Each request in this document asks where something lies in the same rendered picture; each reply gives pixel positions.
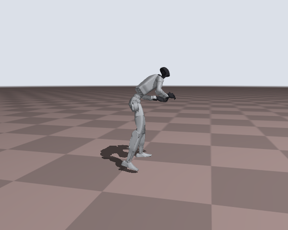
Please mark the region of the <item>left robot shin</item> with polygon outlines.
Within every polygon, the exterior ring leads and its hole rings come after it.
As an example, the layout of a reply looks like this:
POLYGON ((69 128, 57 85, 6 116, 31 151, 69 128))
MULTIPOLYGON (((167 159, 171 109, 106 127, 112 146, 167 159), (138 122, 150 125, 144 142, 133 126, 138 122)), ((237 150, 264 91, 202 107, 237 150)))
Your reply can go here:
POLYGON ((145 130, 144 130, 144 133, 142 134, 142 138, 139 144, 139 154, 143 153, 144 141, 145 141, 145 130))

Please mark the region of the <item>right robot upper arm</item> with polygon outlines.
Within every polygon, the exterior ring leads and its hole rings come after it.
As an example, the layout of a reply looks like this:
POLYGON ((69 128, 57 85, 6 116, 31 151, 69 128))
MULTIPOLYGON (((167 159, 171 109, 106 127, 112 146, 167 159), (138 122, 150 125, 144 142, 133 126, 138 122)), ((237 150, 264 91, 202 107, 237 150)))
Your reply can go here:
POLYGON ((155 93, 156 93, 156 95, 161 95, 162 93, 161 93, 160 89, 162 88, 164 79, 162 77, 160 77, 160 76, 157 76, 156 77, 156 81, 157 81, 157 83, 156 83, 155 93))

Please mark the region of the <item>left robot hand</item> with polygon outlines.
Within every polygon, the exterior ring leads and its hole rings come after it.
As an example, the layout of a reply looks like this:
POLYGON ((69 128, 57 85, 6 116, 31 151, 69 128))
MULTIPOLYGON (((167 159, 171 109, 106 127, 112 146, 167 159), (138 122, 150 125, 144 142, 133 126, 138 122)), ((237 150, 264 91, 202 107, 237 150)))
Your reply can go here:
POLYGON ((162 98, 162 97, 160 97, 160 96, 156 96, 156 99, 153 99, 154 101, 157 101, 157 100, 159 100, 160 102, 167 102, 168 101, 168 99, 164 99, 164 98, 162 98))

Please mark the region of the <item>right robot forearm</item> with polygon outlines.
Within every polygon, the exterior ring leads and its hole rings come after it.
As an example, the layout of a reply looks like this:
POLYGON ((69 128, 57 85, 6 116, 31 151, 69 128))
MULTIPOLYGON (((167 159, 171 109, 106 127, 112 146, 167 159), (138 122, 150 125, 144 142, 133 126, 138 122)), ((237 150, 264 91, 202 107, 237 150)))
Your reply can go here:
POLYGON ((166 99, 168 97, 168 95, 162 89, 160 89, 160 91, 161 91, 162 94, 159 95, 159 96, 164 98, 164 99, 166 99))

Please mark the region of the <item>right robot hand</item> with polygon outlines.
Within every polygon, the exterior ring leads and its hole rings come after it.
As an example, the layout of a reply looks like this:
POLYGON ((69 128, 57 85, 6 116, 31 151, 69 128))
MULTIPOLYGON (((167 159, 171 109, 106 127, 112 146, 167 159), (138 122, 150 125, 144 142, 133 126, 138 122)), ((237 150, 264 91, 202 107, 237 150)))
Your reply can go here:
POLYGON ((167 93, 168 97, 166 99, 169 99, 169 98, 174 98, 174 100, 176 99, 174 94, 173 93, 167 93))

